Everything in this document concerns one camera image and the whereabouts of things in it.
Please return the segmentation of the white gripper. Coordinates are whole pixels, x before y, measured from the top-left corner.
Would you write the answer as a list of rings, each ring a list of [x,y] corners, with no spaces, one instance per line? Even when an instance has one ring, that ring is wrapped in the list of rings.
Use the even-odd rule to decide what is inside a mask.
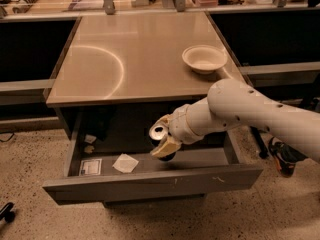
[[[172,114],[162,116],[157,124],[169,125],[168,130],[171,134],[162,139],[157,147],[150,154],[156,158],[164,158],[178,151],[182,144],[191,145],[204,138],[193,132],[187,122],[187,110],[189,104],[178,107]]]

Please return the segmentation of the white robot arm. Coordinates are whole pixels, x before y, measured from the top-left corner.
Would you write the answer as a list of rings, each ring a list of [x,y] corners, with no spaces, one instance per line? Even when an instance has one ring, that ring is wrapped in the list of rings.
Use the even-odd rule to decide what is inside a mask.
[[[314,161],[320,159],[320,114],[276,102],[235,79],[215,82],[206,98],[161,117],[149,130],[157,158],[204,136],[247,125],[264,130]]]

